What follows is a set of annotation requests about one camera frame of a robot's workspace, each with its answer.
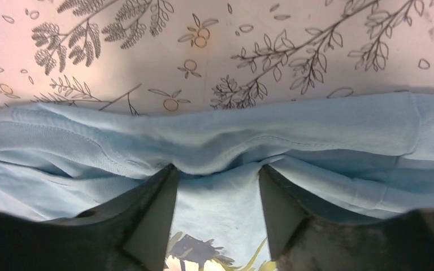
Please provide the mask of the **light blue printed t-shirt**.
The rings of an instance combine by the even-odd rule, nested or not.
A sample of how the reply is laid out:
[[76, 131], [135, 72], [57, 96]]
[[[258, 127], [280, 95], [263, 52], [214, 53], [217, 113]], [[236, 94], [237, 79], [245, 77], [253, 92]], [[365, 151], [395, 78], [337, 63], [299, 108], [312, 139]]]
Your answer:
[[173, 164], [173, 233], [237, 266], [269, 261], [258, 187], [268, 164], [340, 207], [387, 218], [434, 207], [434, 95], [130, 116], [32, 103], [0, 110], [0, 211], [72, 217]]

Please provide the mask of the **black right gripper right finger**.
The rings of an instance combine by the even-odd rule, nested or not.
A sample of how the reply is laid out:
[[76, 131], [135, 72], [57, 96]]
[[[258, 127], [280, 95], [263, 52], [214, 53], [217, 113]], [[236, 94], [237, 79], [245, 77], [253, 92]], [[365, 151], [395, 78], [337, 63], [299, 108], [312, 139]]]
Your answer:
[[434, 208], [361, 215], [259, 170], [271, 259], [278, 270], [434, 270]]

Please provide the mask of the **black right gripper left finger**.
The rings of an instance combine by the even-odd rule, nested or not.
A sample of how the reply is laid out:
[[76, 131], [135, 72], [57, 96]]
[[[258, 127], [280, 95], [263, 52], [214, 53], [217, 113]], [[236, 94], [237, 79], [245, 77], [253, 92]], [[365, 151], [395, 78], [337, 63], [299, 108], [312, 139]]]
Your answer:
[[0, 270], [163, 270], [178, 181], [169, 165], [73, 218], [0, 213]]

